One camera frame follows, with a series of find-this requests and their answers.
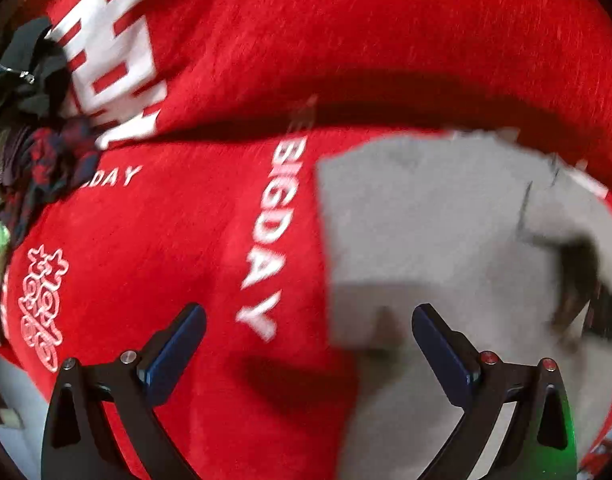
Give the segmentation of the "grey small shirt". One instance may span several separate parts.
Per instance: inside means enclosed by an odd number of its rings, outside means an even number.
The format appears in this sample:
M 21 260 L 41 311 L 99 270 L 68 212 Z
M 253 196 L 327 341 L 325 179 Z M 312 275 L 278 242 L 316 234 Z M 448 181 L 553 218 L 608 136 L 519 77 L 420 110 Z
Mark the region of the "grey small shirt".
M 519 234 L 588 235 L 612 287 L 612 214 L 552 158 L 494 136 L 387 136 L 317 166 L 329 267 L 329 334 L 360 354 L 359 403 L 339 474 L 414 479 L 460 418 L 411 334 L 432 304 L 508 362 L 560 364 L 579 453 L 612 405 L 612 344 L 563 339 L 556 254 Z

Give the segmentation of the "dark plaid clothes pile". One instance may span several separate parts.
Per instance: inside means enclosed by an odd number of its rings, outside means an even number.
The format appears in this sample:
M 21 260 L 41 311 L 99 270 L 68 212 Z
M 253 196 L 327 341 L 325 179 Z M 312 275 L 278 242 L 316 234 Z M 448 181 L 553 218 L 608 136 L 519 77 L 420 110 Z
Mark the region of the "dark plaid clothes pile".
M 100 161 L 89 118 L 59 115 L 70 87 L 45 16 L 21 25 L 0 57 L 0 220 L 19 246 L 43 208 L 92 179 Z

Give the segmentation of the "red blanket with white lettering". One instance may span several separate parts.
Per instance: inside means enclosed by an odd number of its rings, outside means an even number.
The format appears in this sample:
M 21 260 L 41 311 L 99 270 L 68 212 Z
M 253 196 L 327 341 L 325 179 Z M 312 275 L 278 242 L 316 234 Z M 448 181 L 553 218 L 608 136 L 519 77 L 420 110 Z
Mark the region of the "red blanket with white lettering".
M 327 342 L 315 161 L 425 119 L 515 126 L 612 191 L 597 0 L 21 0 L 70 58 L 97 172 L 14 250 L 4 353 L 49 396 L 68 356 L 209 334 L 159 413 L 201 476 L 330 479 L 356 403 Z

